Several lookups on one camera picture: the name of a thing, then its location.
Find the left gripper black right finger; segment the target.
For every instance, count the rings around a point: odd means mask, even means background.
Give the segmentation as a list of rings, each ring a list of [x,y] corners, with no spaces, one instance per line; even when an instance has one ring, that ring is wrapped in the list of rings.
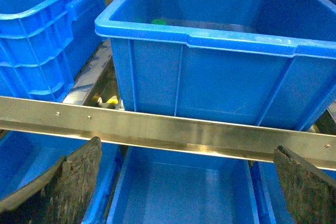
[[[286,208],[295,223],[335,223],[335,179],[285,146],[274,164]]]

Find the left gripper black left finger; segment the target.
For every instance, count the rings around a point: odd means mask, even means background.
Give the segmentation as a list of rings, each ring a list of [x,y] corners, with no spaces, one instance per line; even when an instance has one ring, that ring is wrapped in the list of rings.
[[[1,223],[82,223],[102,158],[93,137],[24,187],[1,200]]]

